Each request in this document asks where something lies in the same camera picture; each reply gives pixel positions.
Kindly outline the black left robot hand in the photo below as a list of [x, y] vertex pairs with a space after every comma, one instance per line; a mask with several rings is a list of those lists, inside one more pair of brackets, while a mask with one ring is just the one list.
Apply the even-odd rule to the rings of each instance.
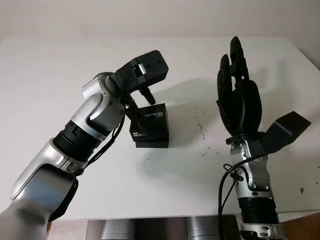
[[[156, 100], [148, 87], [139, 89], [139, 92], [150, 105], [154, 105], [156, 103]], [[144, 115], [141, 113], [131, 94], [122, 93], [120, 95], [120, 99], [121, 103], [125, 106], [125, 115], [132, 123], [137, 124], [143, 132], [147, 132], [150, 126], [146, 123]]]

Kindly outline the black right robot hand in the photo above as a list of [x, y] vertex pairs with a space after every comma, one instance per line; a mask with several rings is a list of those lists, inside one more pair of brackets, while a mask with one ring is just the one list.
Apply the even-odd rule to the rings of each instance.
[[222, 122], [231, 135], [226, 144], [255, 141], [262, 137], [259, 126], [262, 103], [257, 84], [250, 80], [247, 62], [237, 36], [230, 42], [230, 54], [220, 60], [216, 101]]

